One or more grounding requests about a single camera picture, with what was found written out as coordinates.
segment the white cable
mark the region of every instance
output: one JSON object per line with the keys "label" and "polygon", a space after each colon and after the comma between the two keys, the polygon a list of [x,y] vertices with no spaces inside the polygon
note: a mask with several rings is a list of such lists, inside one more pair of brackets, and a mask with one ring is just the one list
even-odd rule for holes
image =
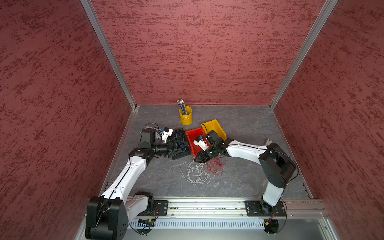
{"label": "white cable", "polygon": [[[181,166],[185,163],[189,163],[186,174],[183,173],[181,170]],[[192,183],[193,185],[196,185],[198,183],[202,184],[208,184],[211,181],[211,176],[209,175],[209,172],[206,172],[204,169],[204,165],[206,163],[196,163],[196,162],[184,162],[180,164],[180,172],[183,176],[183,178],[187,181]]]}

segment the gray marble surface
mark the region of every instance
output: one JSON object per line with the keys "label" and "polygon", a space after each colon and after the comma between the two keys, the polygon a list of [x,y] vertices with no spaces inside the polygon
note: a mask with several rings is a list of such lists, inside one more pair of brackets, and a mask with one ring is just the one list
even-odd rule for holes
{"label": "gray marble surface", "polygon": [[[137,113],[132,133],[122,146],[113,172],[116,178],[127,162],[129,152],[137,146],[140,131],[146,123],[156,122],[160,128],[183,127],[185,131],[200,127],[201,123],[217,119],[228,138],[240,142],[263,145],[267,138],[279,144],[288,153],[273,114],[267,106],[192,106],[193,122],[189,126],[180,123],[178,106],[141,105]],[[137,191],[152,192],[155,196],[178,197],[261,197],[267,179],[260,165],[237,157],[223,158],[226,164],[222,175],[212,175],[207,185],[187,182],[180,171],[180,165],[193,161],[193,156],[176,160],[154,158],[140,175],[131,194]],[[187,165],[182,166],[186,172]],[[290,182],[284,198],[308,198],[301,174]]]}

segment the yellow cup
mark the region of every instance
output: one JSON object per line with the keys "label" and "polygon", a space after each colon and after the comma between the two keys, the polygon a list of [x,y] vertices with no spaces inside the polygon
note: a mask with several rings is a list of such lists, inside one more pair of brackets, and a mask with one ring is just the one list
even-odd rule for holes
{"label": "yellow cup", "polygon": [[179,109],[180,122],[183,125],[189,125],[192,123],[192,108],[185,106],[185,109],[187,110],[187,115],[183,115],[183,111]]}

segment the yellow bin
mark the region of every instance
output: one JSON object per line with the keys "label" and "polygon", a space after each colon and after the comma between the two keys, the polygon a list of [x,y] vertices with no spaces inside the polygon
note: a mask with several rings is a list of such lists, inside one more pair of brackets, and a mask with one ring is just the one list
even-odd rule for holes
{"label": "yellow bin", "polygon": [[227,135],[225,134],[224,130],[221,128],[219,122],[216,119],[202,123],[201,126],[203,127],[205,134],[207,134],[207,131],[210,132],[214,130],[217,135],[219,135],[224,141],[227,139]]}
{"label": "yellow bin", "polygon": [[185,106],[185,109],[187,110],[187,115],[183,115],[183,111],[179,109],[180,122],[183,125],[189,125],[192,123],[192,108]]}

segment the red wall panel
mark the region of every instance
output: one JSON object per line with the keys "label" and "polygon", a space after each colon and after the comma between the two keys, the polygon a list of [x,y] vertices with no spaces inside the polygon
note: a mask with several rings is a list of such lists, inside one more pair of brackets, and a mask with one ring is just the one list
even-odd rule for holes
{"label": "red wall panel", "polygon": [[384,1],[339,0],[275,108],[342,239],[383,239]]}
{"label": "red wall panel", "polygon": [[73,239],[131,111],[78,0],[0,3],[1,239]]}
{"label": "red wall panel", "polygon": [[138,104],[268,105],[324,0],[92,1]]}

